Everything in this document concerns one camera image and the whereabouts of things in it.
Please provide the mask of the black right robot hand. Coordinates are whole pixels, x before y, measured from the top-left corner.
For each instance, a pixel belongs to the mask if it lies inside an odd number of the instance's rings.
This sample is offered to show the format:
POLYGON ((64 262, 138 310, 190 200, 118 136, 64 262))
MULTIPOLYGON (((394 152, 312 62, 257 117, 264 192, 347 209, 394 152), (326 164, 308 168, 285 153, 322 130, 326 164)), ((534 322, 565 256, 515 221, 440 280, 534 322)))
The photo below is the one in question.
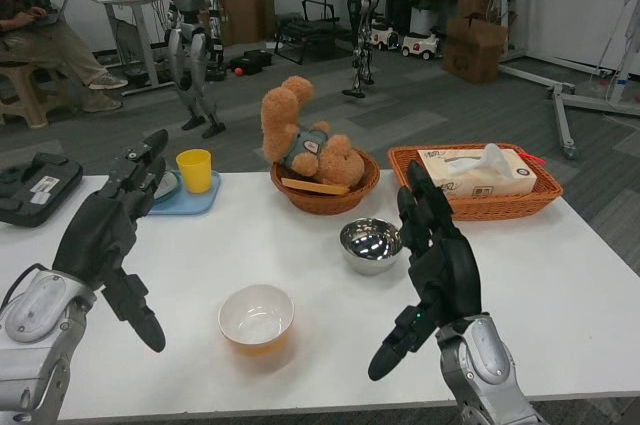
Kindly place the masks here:
POLYGON ((417 352, 435 331, 482 312, 476 260, 454 224, 446 195, 415 160, 409 164, 408 179, 397 194, 400 238, 410 250, 408 273, 420 302, 395 319, 369 365, 373 381, 389 374, 407 353, 417 352))

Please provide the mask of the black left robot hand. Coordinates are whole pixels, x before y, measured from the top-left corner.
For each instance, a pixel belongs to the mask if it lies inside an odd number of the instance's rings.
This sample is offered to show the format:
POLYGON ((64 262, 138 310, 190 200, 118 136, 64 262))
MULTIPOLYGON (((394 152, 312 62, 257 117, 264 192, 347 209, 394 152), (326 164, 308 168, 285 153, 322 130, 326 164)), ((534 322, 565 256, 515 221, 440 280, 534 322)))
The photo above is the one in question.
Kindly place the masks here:
POLYGON ((128 322, 157 353, 166 339, 146 304, 148 290, 139 276, 122 269, 122 262, 136 242, 137 220, 154 205, 166 170, 162 152, 167 143, 168 132, 161 129, 114 159, 105 184, 72 218, 52 265, 91 290, 100 290, 118 320, 128 322))

